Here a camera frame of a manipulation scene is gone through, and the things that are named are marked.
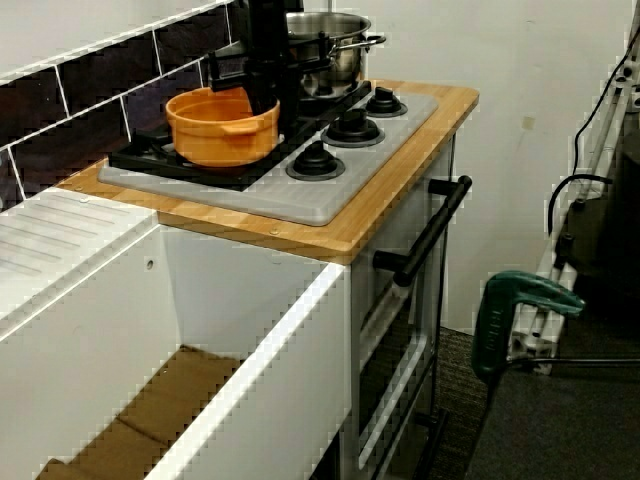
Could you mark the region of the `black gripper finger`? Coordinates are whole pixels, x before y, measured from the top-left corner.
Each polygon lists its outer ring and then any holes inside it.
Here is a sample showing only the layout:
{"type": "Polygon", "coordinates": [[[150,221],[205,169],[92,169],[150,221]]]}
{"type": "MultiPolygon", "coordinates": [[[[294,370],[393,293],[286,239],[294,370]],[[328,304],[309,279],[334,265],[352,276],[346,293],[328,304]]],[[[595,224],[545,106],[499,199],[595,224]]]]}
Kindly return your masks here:
{"type": "Polygon", "coordinates": [[[247,73],[244,89],[254,116],[261,115],[276,105],[276,87],[277,77],[273,74],[264,72],[247,73]]]}
{"type": "Polygon", "coordinates": [[[300,74],[286,71],[279,87],[280,116],[279,130],[290,131],[298,116],[300,74]]]}

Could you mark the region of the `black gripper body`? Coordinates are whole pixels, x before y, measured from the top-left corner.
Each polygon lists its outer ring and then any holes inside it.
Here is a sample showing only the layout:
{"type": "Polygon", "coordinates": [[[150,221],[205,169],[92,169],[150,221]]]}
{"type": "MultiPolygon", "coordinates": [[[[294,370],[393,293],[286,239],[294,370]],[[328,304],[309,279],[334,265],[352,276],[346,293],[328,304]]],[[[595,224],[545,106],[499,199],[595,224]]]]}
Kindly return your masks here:
{"type": "Polygon", "coordinates": [[[328,36],[289,37],[284,1],[236,1],[234,5],[238,39],[207,54],[212,90],[241,86],[249,93],[271,92],[303,73],[331,67],[328,36]]]}

